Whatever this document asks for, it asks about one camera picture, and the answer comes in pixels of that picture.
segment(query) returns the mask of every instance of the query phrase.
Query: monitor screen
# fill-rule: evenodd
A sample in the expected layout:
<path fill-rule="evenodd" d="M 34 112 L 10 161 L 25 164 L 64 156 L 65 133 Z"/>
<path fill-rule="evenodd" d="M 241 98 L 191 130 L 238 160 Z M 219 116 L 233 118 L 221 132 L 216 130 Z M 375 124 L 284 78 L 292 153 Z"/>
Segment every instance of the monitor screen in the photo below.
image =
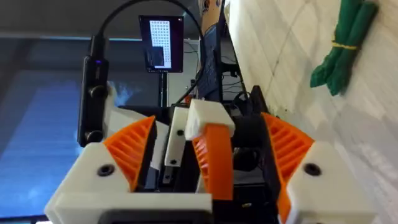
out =
<path fill-rule="evenodd" d="M 183 17 L 140 16 L 148 72 L 183 72 Z"/>

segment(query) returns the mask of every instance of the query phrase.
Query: black cable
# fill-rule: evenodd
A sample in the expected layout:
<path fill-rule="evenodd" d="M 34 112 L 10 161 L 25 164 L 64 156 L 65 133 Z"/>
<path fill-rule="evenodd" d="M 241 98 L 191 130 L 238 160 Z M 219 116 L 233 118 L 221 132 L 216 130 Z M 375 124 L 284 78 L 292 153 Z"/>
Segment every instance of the black cable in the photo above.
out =
<path fill-rule="evenodd" d="M 223 89 L 223 91 L 225 91 L 225 90 L 229 90 L 230 88 L 242 88 L 241 86 L 230 86 L 230 87 L 228 87 L 228 88 L 226 88 L 226 89 Z"/>
<path fill-rule="evenodd" d="M 187 42 L 187 41 L 184 41 L 184 44 L 188 44 L 188 46 L 190 46 L 191 47 L 191 49 L 193 50 L 192 52 L 190 52 L 190 53 L 193 53 L 193 52 L 196 52 L 196 53 L 198 53 L 198 51 L 197 50 L 195 50 L 195 48 L 192 46 L 192 44 L 190 44 L 189 42 Z"/>
<path fill-rule="evenodd" d="M 117 7 L 110 15 L 107 16 L 107 18 L 104 20 L 104 22 L 102 23 L 101 27 L 99 28 L 99 31 L 97 33 L 98 36 L 100 37 L 104 37 L 104 32 L 107 28 L 107 26 L 109 25 L 109 23 L 123 10 L 127 9 L 128 7 L 136 4 L 136 3 L 140 3 L 140 2 L 144 2 L 144 1 L 166 1 L 166 2 L 170 2 L 180 8 L 182 8 L 190 17 L 191 19 L 194 21 L 195 26 L 198 29 L 199 35 L 200 35 L 200 40 L 201 40 L 201 44 L 203 44 L 203 48 L 206 49 L 206 44 L 205 44 L 205 38 L 203 36 L 203 33 L 201 31 L 201 27 L 199 26 L 198 21 L 195 19 L 195 17 L 193 16 L 192 12 L 185 7 L 182 3 L 180 3 L 177 0 L 130 0 L 128 2 L 125 2 L 124 4 L 120 5 L 119 7 Z M 207 60 L 207 55 L 206 55 L 206 51 L 203 51 L 203 61 L 201 62 L 202 65 L 201 67 L 204 68 L 205 67 L 205 62 Z M 186 96 L 188 96 L 192 90 L 198 85 L 199 80 L 202 78 L 203 73 L 204 73 L 204 69 L 201 69 L 199 72 L 199 76 L 198 78 L 195 80 L 195 82 L 191 85 L 191 87 L 187 90 L 187 92 L 185 92 L 178 100 L 176 103 L 180 103 Z"/>
<path fill-rule="evenodd" d="M 197 54 L 197 69 L 195 70 L 195 74 L 196 74 L 198 72 L 198 66 L 199 66 L 199 53 L 198 53 L 197 50 L 195 50 L 195 48 L 193 48 L 192 44 L 190 44 L 190 43 L 188 43 L 186 41 L 184 41 L 184 44 L 188 44 L 191 47 L 191 49 L 193 50 L 191 52 L 184 52 L 185 54 L 192 54 L 192 53 L 196 53 Z"/>
<path fill-rule="evenodd" d="M 235 61 L 235 60 L 232 60 L 232 59 L 230 59 L 230 58 L 229 58 L 229 57 L 227 57 L 227 56 L 222 56 L 221 58 L 227 58 L 229 61 L 236 63 L 236 61 Z"/>
<path fill-rule="evenodd" d="M 240 93 L 240 92 L 233 92 L 233 91 L 223 91 L 223 93 Z"/>
<path fill-rule="evenodd" d="M 239 82 L 236 82 L 236 83 L 223 84 L 223 86 L 225 86 L 225 85 L 235 85 L 235 84 L 238 84 L 238 83 L 241 83 L 241 82 L 242 82 L 242 80 L 239 81 Z"/>

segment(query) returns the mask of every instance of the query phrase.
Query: orange finger pad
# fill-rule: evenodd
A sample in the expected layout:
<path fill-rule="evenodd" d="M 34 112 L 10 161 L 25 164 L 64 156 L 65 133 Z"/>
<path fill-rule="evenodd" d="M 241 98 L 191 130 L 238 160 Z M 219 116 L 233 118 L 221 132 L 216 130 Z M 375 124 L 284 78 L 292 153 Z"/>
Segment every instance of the orange finger pad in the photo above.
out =
<path fill-rule="evenodd" d="M 147 140 L 154 121 L 155 116 L 142 119 L 126 126 L 104 141 L 104 145 L 129 182 L 130 192 L 137 187 Z"/>
<path fill-rule="evenodd" d="M 282 223 L 285 223 L 291 208 L 286 189 L 287 182 L 314 140 L 301 130 L 273 115 L 263 113 L 262 117 L 267 124 L 280 182 L 280 193 L 277 202 L 278 211 Z"/>
<path fill-rule="evenodd" d="M 228 127 L 207 124 L 204 134 L 192 141 L 205 188 L 213 200 L 232 200 L 233 165 Z"/>

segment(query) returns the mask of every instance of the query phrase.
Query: white plastic housing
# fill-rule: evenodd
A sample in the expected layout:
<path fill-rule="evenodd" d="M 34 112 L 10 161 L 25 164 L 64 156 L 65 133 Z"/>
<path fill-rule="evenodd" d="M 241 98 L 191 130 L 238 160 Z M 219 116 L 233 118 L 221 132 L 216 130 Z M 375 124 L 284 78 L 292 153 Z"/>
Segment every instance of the white plastic housing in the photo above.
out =
<path fill-rule="evenodd" d="M 226 125 L 229 128 L 229 135 L 231 137 L 234 135 L 235 124 L 221 103 L 192 100 L 185 128 L 185 139 L 191 141 L 199 137 L 206 124 Z"/>
<path fill-rule="evenodd" d="M 174 108 L 173 120 L 170 127 L 169 142 L 164 159 L 165 166 L 179 167 L 185 147 L 185 127 L 188 119 L 188 108 Z"/>
<path fill-rule="evenodd" d="M 321 168 L 319 176 L 308 175 L 308 163 Z M 326 142 L 315 142 L 287 185 L 291 210 L 286 224 L 370 224 L 376 216 L 362 187 L 340 157 Z"/>
<path fill-rule="evenodd" d="M 113 164 L 112 175 L 97 170 Z M 48 204 L 53 224 L 97 224 L 108 210 L 200 210 L 211 212 L 210 194 L 130 193 L 129 184 L 102 143 L 87 145 Z"/>
<path fill-rule="evenodd" d="M 146 118 L 146 116 L 131 110 L 125 110 L 114 106 L 114 99 L 116 97 L 116 90 L 108 85 L 109 95 L 105 101 L 104 111 L 104 135 L 109 137 L 120 129 L 130 125 L 136 121 Z M 150 162 L 150 166 L 159 170 L 164 154 L 164 146 L 166 142 L 167 132 L 169 126 L 156 121 L 157 137 L 155 141 L 154 154 Z"/>

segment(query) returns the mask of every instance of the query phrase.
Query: table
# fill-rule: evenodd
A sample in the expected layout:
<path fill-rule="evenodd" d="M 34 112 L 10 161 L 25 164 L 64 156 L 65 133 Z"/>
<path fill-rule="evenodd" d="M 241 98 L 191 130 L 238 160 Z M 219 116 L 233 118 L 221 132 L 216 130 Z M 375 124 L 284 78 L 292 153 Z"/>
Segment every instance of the table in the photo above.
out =
<path fill-rule="evenodd" d="M 259 85 L 271 113 L 334 145 L 374 202 L 376 223 L 397 223 L 398 2 L 380 1 L 348 91 L 332 97 L 309 79 L 331 49 L 339 8 L 328 0 L 227 0 L 224 14 L 248 91 Z M 209 20 L 203 15 L 202 25 Z"/>

